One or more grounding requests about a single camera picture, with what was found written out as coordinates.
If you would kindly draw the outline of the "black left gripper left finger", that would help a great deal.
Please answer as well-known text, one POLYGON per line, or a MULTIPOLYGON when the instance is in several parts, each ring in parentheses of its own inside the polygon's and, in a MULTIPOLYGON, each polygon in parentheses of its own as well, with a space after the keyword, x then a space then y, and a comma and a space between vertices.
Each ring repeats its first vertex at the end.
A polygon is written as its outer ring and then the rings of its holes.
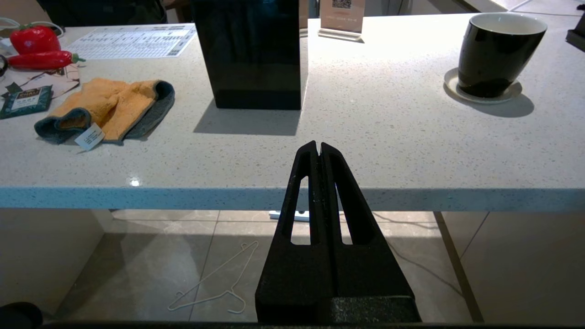
POLYGON ((255 291, 259 323, 317 323, 319 303, 330 297, 330 255, 321 202, 316 142, 295 155, 280 217, 255 291), (308 179, 310 243, 291 242, 302 179, 308 179))

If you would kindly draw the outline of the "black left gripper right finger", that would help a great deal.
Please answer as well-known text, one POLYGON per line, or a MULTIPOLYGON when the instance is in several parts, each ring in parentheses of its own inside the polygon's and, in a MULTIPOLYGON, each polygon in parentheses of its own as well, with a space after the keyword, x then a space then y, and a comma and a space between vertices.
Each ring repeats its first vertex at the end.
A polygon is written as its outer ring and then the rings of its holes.
POLYGON ((347 161, 330 144, 320 153, 330 225, 334 297, 330 323, 418 323, 414 293, 373 217, 347 161))

